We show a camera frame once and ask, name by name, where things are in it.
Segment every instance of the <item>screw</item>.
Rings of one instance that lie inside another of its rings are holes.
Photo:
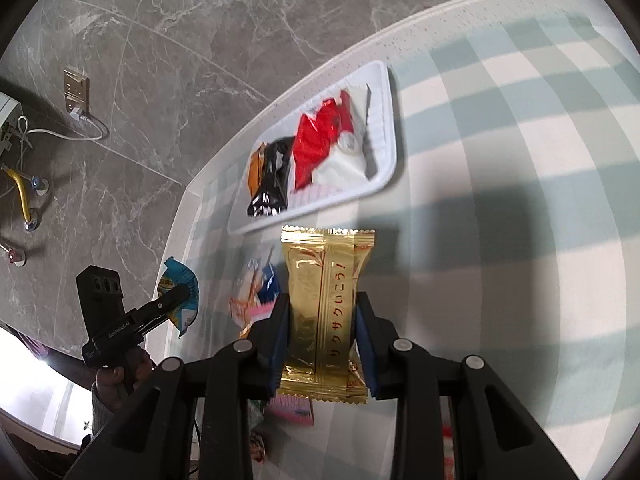
[[[175,372],[178,368],[180,368],[180,359],[178,359],[177,357],[168,357],[160,363],[160,367],[165,372]]]
[[[40,212],[36,208],[32,207],[29,209],[29,213],[31,213],[31,222],[24,223],[24,230],[30,233],[35,231],[40,223]]]
[[[14,264],[16,267],[21,267],[25,264],[26,256],[22,249],[9,250],[9,263]]]
[[[400,338],[394,341],[394,348],[400,352],[408,352],[413,347],[414,344],[408,339]]]
[[[249,341],[248,339],[238,339],[234,343],[234,350],[236,352],[240,352],[240,353],[248,352],[253,347],[254,347],[254,344],[251,341]]]
[[[473,370],[480,370],[484,366],[484,361],[480,356],[470,355],[465,359],[465,363],[469,368]]]

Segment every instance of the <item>marble floor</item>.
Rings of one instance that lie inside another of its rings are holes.
[[[54,190],[31,235],[16,197],[0,199],[0,235],[31,254],[23,269],[0,265],[0,319],[78,354],[80,270],[116,269],[126,306],[146,301],[181,193],[203,165],[322,63],[446,1],[40,0],[0,59],[0,91],[34,123],[93,135],[64,111],[62,69],[73,66],[90,77],[91,112],[111,134],[36,138],[27,168]]]

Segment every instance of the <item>snack package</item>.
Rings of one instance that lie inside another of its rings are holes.
[[[264,147],[262,177],[246,210],[248,216],[275,215],[287,208],[287,179],[293,140],[293,137],[286,137]]]
[[[198,315],[198,279],[189,267],[176,262],[172,256],[164,264],[166,271],[158,283],[158,296],[162,296],[179,283],[189,286],[190,294],[187,301],[167,316],[180,331],[179,337],[182,337]]]
[[[339,189],[366,184],[367,162],[362,146],[367,124],[369,87],[350,87],[342,92],[342,104],[350,110],[352,130],[344,129],[329,149],[328,156],[311,173],[314,184],[334,186]]]
[[[311,405],[311,399],[276,394],[276,396],[269,401],[264,411],[292,424],[300,424],[301,426],[312,426],[314,424],[314,411]]]
[[[251,310],[259,305],[256,294],[263,286],[260,261],[251,258],[234,286],[233,296],[229,299],[229,312],[242,328],[251,323]]]
[[[272,251],[273,248],[269,252],[267,261],[271,259]],[[243,299],[232,298],[229,302],[234,321],[243,327],[239,335],[241,338],[247,337],[255,321],[267,319],[271,315],[276,298],[281,291],[273,265],[267,263],[262,268],[262,272],[258,271],[258,267],[257,258],[249,260],[236,283],[236,294]],[[248,402],[249,428],[253,429],[262,421],[263,404],[257,400]],[[312,426],[314,423],[309,399],[276,394],[268,403],[266,411],[293,424]]]
[[[267,456],[262,436],[254,430],[249,432],[249,453],[258,464],[262,464]]]
[[[449,426],[442,427],[442,439],[444,441],[444,480],[455,480],[456,457],[453,451],[453,432]]]
[[[264,149],[267,145],[263,142],[260,147],[251,155],[251,163],[249,163],[249,175],[247,177],[247,186],[249,194],[254,196],[260,187],[262,181],[262,169],[264,168]]]
[[[282,228],[292,313],[279,393],[367,402],[352,324],[358,277],[374,238],[373,231]]]
[[[340,104],[334,98],[325,99],[314,118],[302,114],[293,142],[292,155],[296,163],[295,189],[311,183],[312,171],[325,160],[344,131],[353,132],[349,94],[340,92]]]

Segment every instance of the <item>red snack wrapper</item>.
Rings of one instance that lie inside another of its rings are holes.
[[[344,131],[353,131],[350,97],[340,91],[340,104],[335,99],[325,99],[315,118],[302,114],[298,123],[292,154],[296,161],[295,189],[311,183],[311,173],[329,155],[331,145]]]
[[[444,476],[445,480],[456,480],[456,458],[453,453],[453,436],[449,426],[442,427],[444,440]]]

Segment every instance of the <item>yellow pipe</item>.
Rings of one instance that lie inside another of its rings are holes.
[[[2,169],[4,172],[9,175],[15,182],[15,185],[18,186],[18,192],[20,193],[20,203],[22,204],[22,216],[24,216],[24,221],[27,224],[31,223],[31,213],[29,213],[29,201],[27,200],[27,192],[24,190],[24,184],[22,182],[22,177],[15,173],[14,170],[3,165]]]

